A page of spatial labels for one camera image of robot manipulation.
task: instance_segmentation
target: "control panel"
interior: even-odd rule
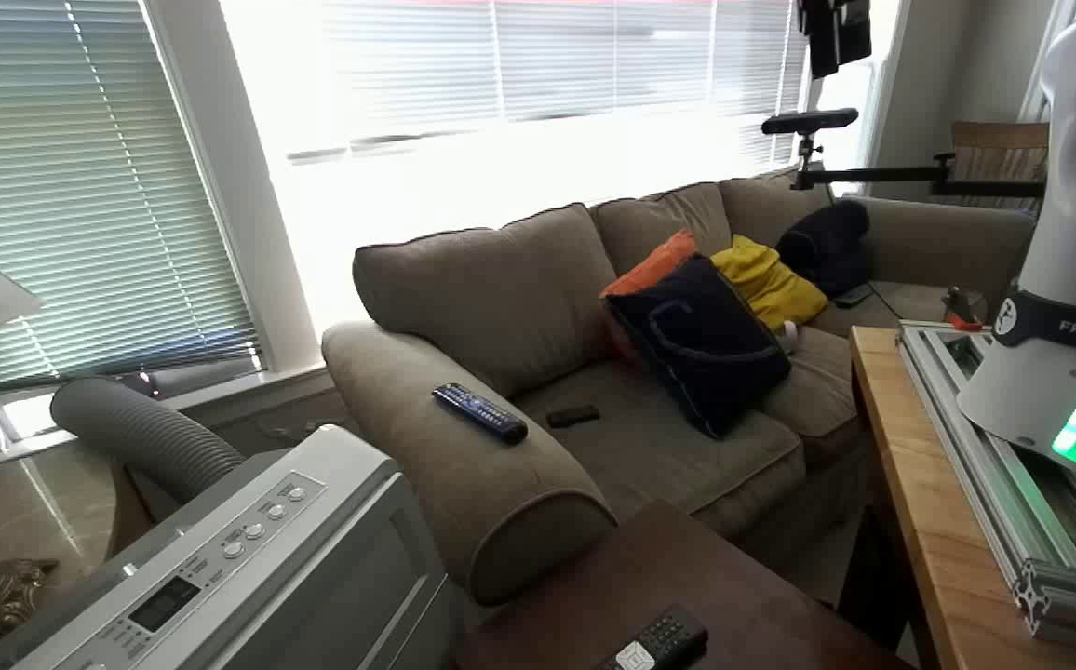
[[[154,588],[121,611],[61,662],[61,670],[125,670],[183,623],[228,576],[294,521],[325,485],[291,472],[237,514]]]

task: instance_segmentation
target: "couch armrest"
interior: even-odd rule
[[[373,323],[322,341],[327,369],[363,436],[400,464],[453,580],[500,604],[615,526],[600,488],[547,430],[439,348]],[[526,419],[509,446],[439,407],[457,382]]]
[[[869,211],[873,277],[985,294],[990,318],[1022,270],[1035,219],[1015,210],[852,198]]]

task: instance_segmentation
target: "orange pillow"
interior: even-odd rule
[[[692,254],[695,254],[695,234],[691,230],[675,232],[669,240],[650,252],[649,256],[645,256],[645,261],[637,263],[633,270],[618,276],[617,281],[605,286],[600,293],[600,300],[605,296],[627,296],[627,294],[645,291],[662,281],[663,276],[674,272],[675,268],[682,265],[684,259]],[[640,365],[641,357],[628,341],[624,327],[617,323],[611,314],[609,314],[609,337],[620,356]]]

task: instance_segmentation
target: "beige couch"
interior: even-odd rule
[[[373,323],[324,336],[324,355],[364,437],[400,461],[457,583],[506,601],[654,499],[670,501],[771,565],[863,504],[868,433],[850,387],[852,324],[942,319],[947,286],[982,317],[1031,238],[1017,212],[861,199],[878,297],[807,326],[793,370],[724,440],[679,414],[652,374],[610,355],[597,296],[681,228],[700,253],[734,233],[773,245],[823,204],[789,173],[696,183],[660,196],[569,204],[499,230],[367,246],[354,276]],[[525,416],[504,445],[437,407],[458,382]],[[601,418],[550,429],[550,411]]]

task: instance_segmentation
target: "window blinds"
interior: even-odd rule
[[[797,109],[803,84],[794,0],[324,1],[357,147],[623,110],[708,105],[754,124]]]
[[[0,390],[257,347],[137,0],[0,0]]]

